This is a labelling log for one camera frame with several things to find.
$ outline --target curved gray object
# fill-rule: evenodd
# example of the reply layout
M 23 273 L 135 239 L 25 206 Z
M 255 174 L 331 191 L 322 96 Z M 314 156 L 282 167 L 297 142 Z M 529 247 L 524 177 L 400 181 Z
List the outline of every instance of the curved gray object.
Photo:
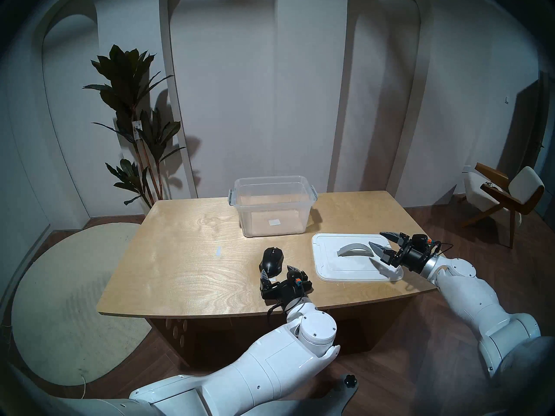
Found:
M 374 252 L 362 243 L 351 243 L 340 248 L 337 256 L 374 256 Z

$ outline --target chair leg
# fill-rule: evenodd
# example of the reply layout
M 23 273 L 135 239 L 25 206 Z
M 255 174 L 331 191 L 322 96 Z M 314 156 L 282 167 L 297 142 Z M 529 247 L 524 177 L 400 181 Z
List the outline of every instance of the chair leg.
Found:
M 482 211 L 480 214 L 474 216 L 472 219 L 469 219 L 466 222 L 463 222 L 461 224 L 461 227 L 464 228 L 465 226 L 475 224 L 479 220 L 487 218 L 489 215 L 495 213 L 498 210 L 501 210 L 502 208 L 503 208 L 503 206 L 501 204 L 497 204 L 497 205 L 493 206 L 492 208 L 487 209 L 486 211 Z
M 514 217 L 515 217 L 514 210 L 511 210 L 511 239 L 509 242 L 510 249 L 513 248 L 513 243 L 514 243 L 514 221 L 515 221 Z

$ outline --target wooden table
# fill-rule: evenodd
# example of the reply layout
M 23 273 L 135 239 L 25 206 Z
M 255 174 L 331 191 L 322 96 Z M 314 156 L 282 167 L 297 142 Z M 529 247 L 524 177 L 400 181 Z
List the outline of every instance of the wooden table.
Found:
M 332 315 L 340 319 L 352 312 L 345 307 L 360 305 L 365 314 L 359 310 L 359 317 L 383 320 L 386 312 L 400 312 L 407 297 L 435 287 L 406 269 L 396 283 L 324 282 L 316 275 L 311 245 L 319 232 L 380 231 L 423 233 L 384 191 L 322 193 L 304 234 L 254 238 L 243 236 L 237 211 L 227 198 L 158 201 L 123 254 L 97 309 L 104 315 L 146 318 L 184 361 L 190 361 L 196 333 L 203 328 L 235 330 L 242 325 L 249 330 L 251 322 L 265 321 L 261 315 L 269 306 L 260 297 L 258 265 L 264 250 L 276 246 L 283 250 L 284 265 L 308 274 L 313 285 L 309 297 L 317 307 L 336 309 Z M 402 303 L 379 307 L 401 298 Z

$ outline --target wooden chair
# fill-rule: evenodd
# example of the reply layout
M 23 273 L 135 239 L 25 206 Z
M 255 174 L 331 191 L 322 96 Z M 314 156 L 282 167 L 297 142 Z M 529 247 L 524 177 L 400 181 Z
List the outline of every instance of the wooden chair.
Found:
M 524 167 L 511 182 L 502 172 L 479 162 L 475 169 L 485 177 L 475 172 L 467 173 L 466 196 L 461 201 L 468 200 L 482 212 L 461 226 L 472 225 L 491 216 L 499 224 L 509 225 L 509 247 L 512 249 L 514 229 L 520 226 L 521 215 L 529 214 L 538 204 L 544 191 L 543 182 L 530 167 Z

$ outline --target table top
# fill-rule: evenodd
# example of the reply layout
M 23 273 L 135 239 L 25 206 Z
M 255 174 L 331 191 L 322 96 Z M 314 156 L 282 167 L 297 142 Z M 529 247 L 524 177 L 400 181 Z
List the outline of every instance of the table top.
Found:
M 319 308 L 408 297 L 435 289 L 405 269 L 402 280 L 325 282 L 318 278 L 311 239 L 319 232 L 423 233 L 385 191 L 322 193 L 304 234 L 243 236 L 239 215 L 227 198 L 158 201 L 123 253 L 96 309 L 132 317 L 220 317 L 266 313 L 258 265 L 267 247 L 279 247 L 285 265 L 304 270 L 310 299 Z

